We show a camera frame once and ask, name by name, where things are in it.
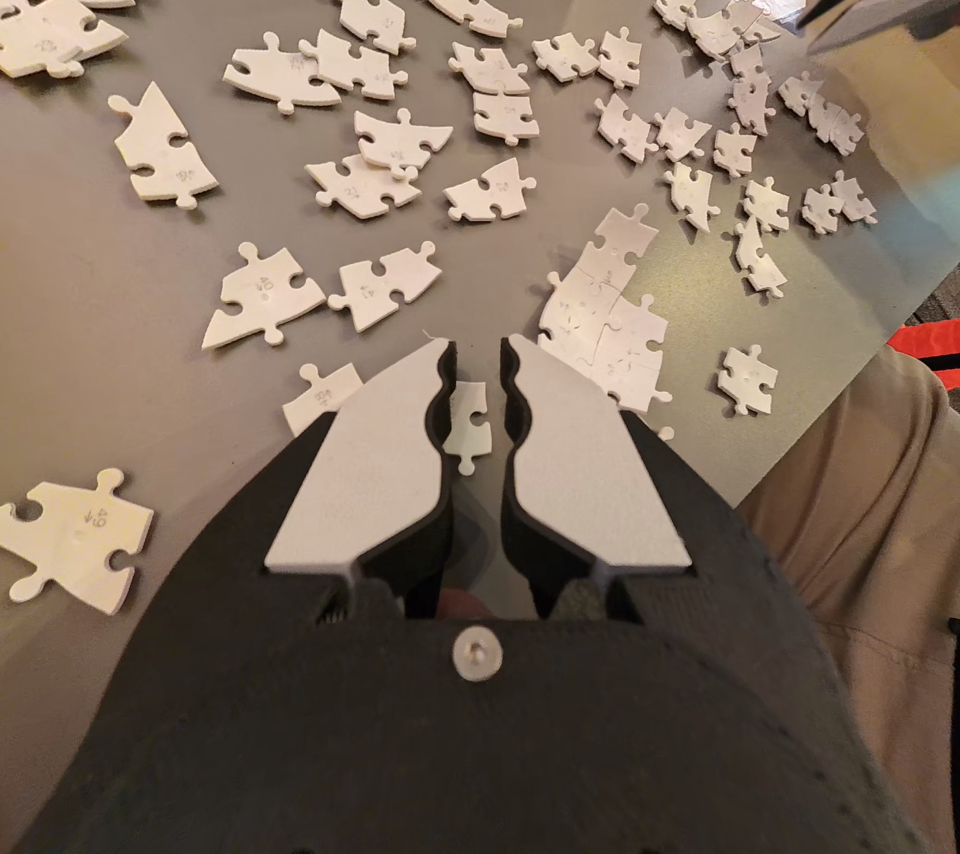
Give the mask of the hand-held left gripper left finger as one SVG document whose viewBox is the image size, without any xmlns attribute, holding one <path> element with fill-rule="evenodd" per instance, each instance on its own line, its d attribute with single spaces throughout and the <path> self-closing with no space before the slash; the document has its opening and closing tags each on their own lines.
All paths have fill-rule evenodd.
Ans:
<svg viewBox="0 0 960 854">
<path fill-rule="evenodd" d="M 265 557 L 274 573 L 388 583 L 406 616 L 436 616 L 453 538 L 443 452 L 457 346 L 432 339 L 369 380 L 330 420 Z"/>
</svg>

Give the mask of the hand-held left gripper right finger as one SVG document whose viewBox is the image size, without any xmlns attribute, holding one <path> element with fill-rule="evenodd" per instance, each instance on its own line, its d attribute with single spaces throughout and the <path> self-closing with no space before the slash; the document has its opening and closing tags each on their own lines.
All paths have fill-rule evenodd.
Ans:
<svg viewBox="0 0 960 854">
<path fill-rule="evenodd" d="M 523 335 L 500 342 L 510 438 L 501 500 L 507 559 L 541 619 L 573 581 L 601 601 L 623 576 L 692 572 L 688 548 L 630 426 L 593 381 Z"/>
</svg>

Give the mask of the white puzzle pieces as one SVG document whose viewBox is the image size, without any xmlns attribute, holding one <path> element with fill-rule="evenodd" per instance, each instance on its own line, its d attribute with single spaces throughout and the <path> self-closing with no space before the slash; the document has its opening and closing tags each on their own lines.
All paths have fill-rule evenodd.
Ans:
<svg viewBox="0 0 960 854">
<path fill-rule="evenodd" d="M 209 517 L 292 439 L 282 404 L 353 363 L 370 380 L 425 346 L 456 343 L 459 378 L 487 383 L 494 453 L 462 487 L 482 538 L 499 522 L 510 449 L 502 336 L 531 334 L 550 289 L 608 208 L 647 201 L 659 239 L 628 288 L 668 321 L 652 425 L 738 502 L 813 412 L 866 362 L 863 310 L 830 276 L 855 263 L 802 237 L 774 249 L 791 284 L 778 307 L 748 294 L 719 238 L 687 244 L 656 185 L 596 133 L 605 82 L 566 86 L 530 68 L 539 136 L 516 149 L 474 128 L 451 44 L 497 46 L 426 0 L 405 11 L 413 51 L 390 58 L 393 102 L 360 86 L 339 103 L 248 94 L 221 76 L 235 48 L 298 53 L 336 39 L 331 0 L 139 0 L 77 23 L 103 44 L 83 74 L 2 76 L 2 534 L 32 548 L 60 488 L 125 483 L 152 511 L 141 552 L 92 555 L 136 577 L 133 610 Z"/>
</svg>

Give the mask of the assembled white puzzle section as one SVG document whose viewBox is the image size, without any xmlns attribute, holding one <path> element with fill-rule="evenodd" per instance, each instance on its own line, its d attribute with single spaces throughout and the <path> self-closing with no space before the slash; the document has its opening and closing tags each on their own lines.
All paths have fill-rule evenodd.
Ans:
<svg viewBox="0 0 960 854">
<path fill-rule="evenodd" d="M 670 403 L 672 395 L 658 387 L 664 356 L 649 348 L 660 345 L 666 319 L 655 314 L 653 297 L 639 304 L 623 293 L 637 264 L 627 258 L 644 255 L 658 230 L 645 218 L 649 208 L 637 204 L 631 215 L 612 208 L 576 264 L 561 279 L 552 272 L 553 293 L 538 321 L 538 345 L 551 356 L 595 383 L 623 409 L 645 414 L 653 401 Z"/>
</svg>

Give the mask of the person's beige clothing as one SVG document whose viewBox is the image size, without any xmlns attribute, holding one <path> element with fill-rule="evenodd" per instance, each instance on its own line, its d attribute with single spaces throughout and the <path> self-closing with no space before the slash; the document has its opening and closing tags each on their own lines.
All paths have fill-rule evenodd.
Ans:
<svg viewBox="0 0 960 854">
<path fill-rule="evenodd" d="M 931 852 L 958 852 L 959 417 L 884 345 L 738 507 Z"/>
</svg>

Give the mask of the orange and black bag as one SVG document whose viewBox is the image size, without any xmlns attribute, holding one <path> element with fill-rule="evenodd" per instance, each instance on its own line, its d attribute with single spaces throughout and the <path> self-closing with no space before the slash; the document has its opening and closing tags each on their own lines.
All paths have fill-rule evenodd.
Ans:
<svg viewBox="0 0 960 854">
<path fill-rule="evenodd" d="M 959 319 L 904 325 L 887 341 L 895 351 L 921 361 L 947 391 L 959 388 Z"/>
</svg>

